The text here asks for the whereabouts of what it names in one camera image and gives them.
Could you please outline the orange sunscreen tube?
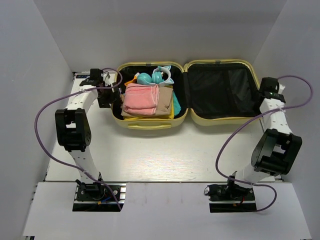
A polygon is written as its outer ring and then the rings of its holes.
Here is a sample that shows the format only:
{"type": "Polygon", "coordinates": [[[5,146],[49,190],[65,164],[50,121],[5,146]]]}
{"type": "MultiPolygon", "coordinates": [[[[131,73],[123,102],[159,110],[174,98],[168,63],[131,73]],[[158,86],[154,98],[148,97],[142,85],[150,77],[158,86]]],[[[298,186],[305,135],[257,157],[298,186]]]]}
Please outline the orange sunscreen tube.
{"type": "Polygon", "coordinates": [[[130,81],[127,81],[124,85],[125,85],[125,87],[127,87],[128,85],[130,85],[130,84],[136,84],[137,83],[137,81],[138,81],[138,76],[140,75],[140,73],[139,72],[137,72],[135,75],[134,75],[134,77],[133,77],[133,79],[132,80],[130,80],[130,81]]]}

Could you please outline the pink towel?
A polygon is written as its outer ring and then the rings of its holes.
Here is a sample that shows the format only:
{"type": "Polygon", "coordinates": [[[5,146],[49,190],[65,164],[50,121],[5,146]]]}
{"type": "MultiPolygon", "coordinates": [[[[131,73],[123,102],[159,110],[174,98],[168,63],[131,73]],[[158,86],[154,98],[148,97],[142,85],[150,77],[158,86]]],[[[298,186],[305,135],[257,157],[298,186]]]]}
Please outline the pink towel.
{"type": "Polygon", "coordinates": [[[153,116],[157,110],[159,96],[158,85],[130,83],[125,89],[121,115],[153,116]]]}

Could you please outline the teal cat-ear headphones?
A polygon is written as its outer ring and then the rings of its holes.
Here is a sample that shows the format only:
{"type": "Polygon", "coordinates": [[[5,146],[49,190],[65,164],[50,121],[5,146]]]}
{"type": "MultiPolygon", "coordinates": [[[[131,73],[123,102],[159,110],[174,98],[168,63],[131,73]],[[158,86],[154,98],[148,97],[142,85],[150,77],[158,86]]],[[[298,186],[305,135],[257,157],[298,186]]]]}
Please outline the teal cat-ear headphones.
{"type": "Polygon", "coordinates": [[[144,86],[171,86],[175,82],[172,79],[171,66],[158,66],[151,75],[147,73],[139,73],[137,75],[137,83],[144,86]]]}

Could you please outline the yellow hard-shell suitcase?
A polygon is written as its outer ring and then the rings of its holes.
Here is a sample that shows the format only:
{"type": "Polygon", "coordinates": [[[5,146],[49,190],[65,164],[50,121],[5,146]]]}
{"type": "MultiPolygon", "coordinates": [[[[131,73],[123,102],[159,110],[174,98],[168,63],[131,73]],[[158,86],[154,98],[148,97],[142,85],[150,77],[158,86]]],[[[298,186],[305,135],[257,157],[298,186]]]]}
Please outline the yellow hard-shell suitcase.
{"type": "Polygon", "coordinates": [[[117,70],[119,89],[138,73],[151,75],[157,67],[170,66],[173,92],[180,105],[174,117],[123,117],[119,103],[112,105],[116,123],[133,130],[177,127],[190,113],[200,126],[243,124],[260,114],[259,81],[251,64],[241,59],[193,60],[181,66],[173,61],[128,62],[117,70]]]}

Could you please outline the teal garment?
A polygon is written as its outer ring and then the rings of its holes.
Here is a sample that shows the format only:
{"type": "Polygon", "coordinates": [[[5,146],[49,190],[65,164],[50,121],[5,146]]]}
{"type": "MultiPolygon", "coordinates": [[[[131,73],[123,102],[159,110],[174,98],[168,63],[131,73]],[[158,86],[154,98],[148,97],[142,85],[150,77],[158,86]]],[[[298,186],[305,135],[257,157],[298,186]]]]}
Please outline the teal garment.
{"type": "Polygon", "coordinates": [[[181,105],[174,91],[172,92],[172,99],[173,99],[174,116],[177,116],[181,111],[181,105]]]}

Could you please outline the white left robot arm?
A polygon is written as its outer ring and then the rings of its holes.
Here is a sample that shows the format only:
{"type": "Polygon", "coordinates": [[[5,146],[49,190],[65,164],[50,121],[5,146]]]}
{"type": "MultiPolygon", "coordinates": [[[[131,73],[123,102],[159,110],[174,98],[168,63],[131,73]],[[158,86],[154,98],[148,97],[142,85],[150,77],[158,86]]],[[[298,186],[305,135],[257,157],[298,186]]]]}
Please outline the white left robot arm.
{"type": "Polygon", "coordinates": [[[79,84],[79,93],[54,115],[58,144],[71,155],[80,174],[80,179],[76,182],[96,200],[105,196],[106,187],[97,182],[102,182],[103,178],[94,164],[89,148],[92,132],[87,113],[95,101],[101,109],[110,108],[115,102],[113,87],[117,84],[109,82],[111,70],[90,69],[88,78],[79,84]]]}

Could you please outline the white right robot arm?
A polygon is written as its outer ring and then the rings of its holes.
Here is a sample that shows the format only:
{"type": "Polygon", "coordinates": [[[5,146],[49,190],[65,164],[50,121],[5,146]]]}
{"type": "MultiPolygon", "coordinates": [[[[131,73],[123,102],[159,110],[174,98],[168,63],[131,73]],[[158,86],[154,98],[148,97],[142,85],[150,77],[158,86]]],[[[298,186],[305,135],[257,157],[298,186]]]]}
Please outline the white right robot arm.
{"type": "Polygon", "coordinates": [[[293,134],[287,123],[282,95],[284,86],[276,78],[264,77],[261,80],[258,103],[264,133],[251,155],[250,163],[235,171],[225,187],[226,195],[236,200],[247,195],[251,184],[269,176],[286,175],[302,146],[302,138],[293,134]]]}

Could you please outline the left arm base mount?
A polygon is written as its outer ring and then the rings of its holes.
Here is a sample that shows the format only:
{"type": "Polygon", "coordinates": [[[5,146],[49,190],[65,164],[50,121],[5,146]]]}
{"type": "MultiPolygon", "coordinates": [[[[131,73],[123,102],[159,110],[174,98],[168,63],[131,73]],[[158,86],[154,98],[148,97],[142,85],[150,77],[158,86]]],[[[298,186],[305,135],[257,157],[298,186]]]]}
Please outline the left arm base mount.
{"type": "Polygon", "coordinates": [[[96,182],[87,184],[80,180],[77,183],[74,200],[73,212],[120,212],[117,199],[122,208],[126,198],[125,183],[111,183],[110,188],[96,182]]]}

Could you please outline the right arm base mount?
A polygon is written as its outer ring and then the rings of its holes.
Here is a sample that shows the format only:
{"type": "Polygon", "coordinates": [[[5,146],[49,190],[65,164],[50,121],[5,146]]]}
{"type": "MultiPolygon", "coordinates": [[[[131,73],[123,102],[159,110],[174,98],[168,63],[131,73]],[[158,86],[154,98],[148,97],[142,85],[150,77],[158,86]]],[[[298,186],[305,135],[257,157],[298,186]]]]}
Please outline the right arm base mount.
{"type": "Polygon", "coordinates": [[[210,213],[250,213],[257,210],[252,188],[236,184],[211,184],[204,189],[210,213]]]}

